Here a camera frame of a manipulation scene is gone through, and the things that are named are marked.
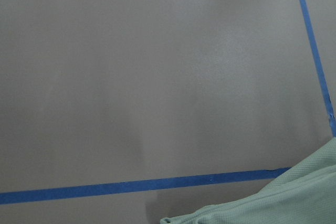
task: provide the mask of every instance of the blue tape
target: blue tape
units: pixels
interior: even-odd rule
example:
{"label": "blue tape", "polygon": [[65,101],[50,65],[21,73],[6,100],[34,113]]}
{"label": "blue tape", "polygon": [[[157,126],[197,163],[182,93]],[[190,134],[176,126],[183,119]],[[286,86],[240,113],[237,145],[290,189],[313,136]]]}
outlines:
{"label": "blue tape", "polygon": [[289,168],[0,193],[0,205],[276,178]]}
{"label": "blue tape", "polygon": [[330,101],[328,86],[327,86],[327,82],[325,80],[323,67],[322,67],[319,51],[318,51],[318,48],[317,48],[313,27],[312,27],[312,24],[311,24],[311,21],[310,21],[310,16],[309,16],[306,0],[300,0],[300,5],[301,5],[301,9],[302,9],[303,18],[305,20],[304,23],[306,24],[306,29],[307,29],[307,34],[308,34],[308,38],[309,38],[310,48],[311,48],[311,52],[312,52],[313,57],[314,57],[314,62],[315,62],[317,75],[318,75],[319,81],[320,81],[320,86],[321,86],[321,90],[322,90],[322,95],[323,95],[325,107],[327,109],[327,113],[328,113],[328,117],[329,117],[329,125],[330,125],[331,131],[332,131],[332,135],[336,136],[336,120],[335,120],[335,116],[334,116],[334,110],[333,110],[333,107],[332,107],[332,104],[331,104],[331,101]]}

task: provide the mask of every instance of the blue line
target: blue line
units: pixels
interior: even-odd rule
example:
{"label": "blue line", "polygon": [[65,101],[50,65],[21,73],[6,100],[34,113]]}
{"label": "blue line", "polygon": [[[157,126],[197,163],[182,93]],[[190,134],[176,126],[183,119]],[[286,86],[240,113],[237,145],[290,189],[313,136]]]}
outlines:
{"label": "blue line", "polygon": [[311,24],[311,21],[310,21],[310,16],[309,16],[306,0],[300,0],[300,5],[301,5],[301,9],[302,9],[303,18],[305,20],[304,23],[306,24],[306,29],[307,29],[307,34],[308,34],[308,38],[309,38],[310,48],[311,48],[311,52],[312,52],[313,57],[314,57],[314,62],[315,62],[317,75],[318,75],[319,81],[320,81],[320,86],[321,86],[321,90],[322,90],[322,95],[323,95],[325,107],[327,109],[327,113],[328,113],[328,117],[329,117],[329,125],[330,125],[331,131],[332,131],[332,135],[336,136],[336,120],[335,120],[335,116],[334,116],[334,110],[332,108],[332,104],[331,104],[331,101],[330,101],[328,86],[327,86],[327,82],[325,80],[323,67],[322,67],[319,51],[318,51],[318,48],[317,48],[313,27],[312,27],[312,24]]}
{"label": "blue line", "polygon": [[0,193],[0,205],[276,178],[289,168]]}

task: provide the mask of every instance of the cloth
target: cloth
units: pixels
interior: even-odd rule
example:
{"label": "cloth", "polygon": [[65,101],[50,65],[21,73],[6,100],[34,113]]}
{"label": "cloth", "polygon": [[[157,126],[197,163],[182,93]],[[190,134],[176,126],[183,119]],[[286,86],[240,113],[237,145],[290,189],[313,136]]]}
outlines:
{"label": "cloth", "polygon": [[336,138],[258,193],[161,224],[336,223]]}

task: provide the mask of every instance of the light green cloth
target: light green cloth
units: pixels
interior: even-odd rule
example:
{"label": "light green cloth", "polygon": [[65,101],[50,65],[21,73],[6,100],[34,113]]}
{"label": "light green cloth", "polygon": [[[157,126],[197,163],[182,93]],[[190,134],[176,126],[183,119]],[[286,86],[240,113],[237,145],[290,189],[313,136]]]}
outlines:
{"label": "light green cloth", "polygon": [[252,196],[160,223],[335,224],[336,138]]}

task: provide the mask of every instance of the painter's tape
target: painter's tape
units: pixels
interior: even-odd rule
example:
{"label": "painter's tape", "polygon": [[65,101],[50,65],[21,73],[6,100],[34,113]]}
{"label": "painter's tape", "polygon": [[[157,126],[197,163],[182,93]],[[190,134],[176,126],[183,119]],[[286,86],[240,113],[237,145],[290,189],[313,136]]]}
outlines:
{"label": "painter's tape", "polygon": [[332,135],[336,136],[336,120],[335,120],[335,116],[334,116],[334,110],[333,110],[333,107],[332,107],[332,104],[331,104],[331,101],[330,101],[327,81],[325,80],[323,67],[322,67],[322,63],[321,63],[321,59],[320,59],[320,54],[319,54],[318,47],[317,47],[317,44],[316,44],[315,35],[314,35],[314,31],[313,31],[313,26],[312,26],[311,21],[310,21],[310,16],[309,16],[306,0],[300,0],[300,5],[301,5],[301,9],[302,9],[303,18],[305,20],[304,23],[306,24],[306,30],[307,30],[307,34],[308,34],[308,38],[309,38],[311,52],[312,52],[313,57],[314,57],[314,62],[315,62],[317,75],[318,75],[319,81],[320,81],[320,86],[321,86],[321,90],[322,90],[322,95],[323,95],[325,107],[327,109],[327,113],[328,113],[328,117],[329,117],[329,124],[330,124],[330,127],[331,127]]}
{"label": "painter's tape", "polygon": [[289,168],[0,193],[0,205],[276,178]]}

